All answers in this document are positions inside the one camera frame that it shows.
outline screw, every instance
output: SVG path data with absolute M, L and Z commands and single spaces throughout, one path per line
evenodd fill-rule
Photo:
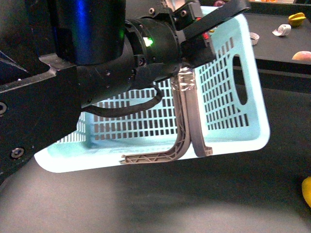
M 145 59 L 144 57 L 142 57 L 142 58 L 139 60 L 138 65 L 140 65 L 140 66 L 142 67 L 142 66 L 145 65 L 145 64 L 146 64 L 146 59 Z
M 7 109 L 8 107 L 6 106 L 6 104 L 3 102 L 0 102 L 0 116 L 3 115 Z
M 181 16 L 181 17 L 185 17 L 186 15 L 187 15 L 187 11 L 181 11 L 181 12 L 180 12 L 180 16 Z
M 18 159 L 20 158 L 21 156 L 23 156 L 25 150 L 23 148 L 15 148 L 14 150 L 12 150 L 12 153 L 11 153 L 11 157 L 13 159 Z
M 149 14 L 154 15 L 156 12 L 156 10 L 154 8 L 150 8 L 149 9 Z

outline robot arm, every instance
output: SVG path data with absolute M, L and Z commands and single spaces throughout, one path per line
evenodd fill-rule
M 204 17 L 198 0 L 176 11 L 165 0 L 16 2 L 21 18 L 0 21 L 0 183 L 75 131 L 82 111 L 112 113 L 93 104 L 214 60 L 207 32 L 250 8 L 231 0 Z

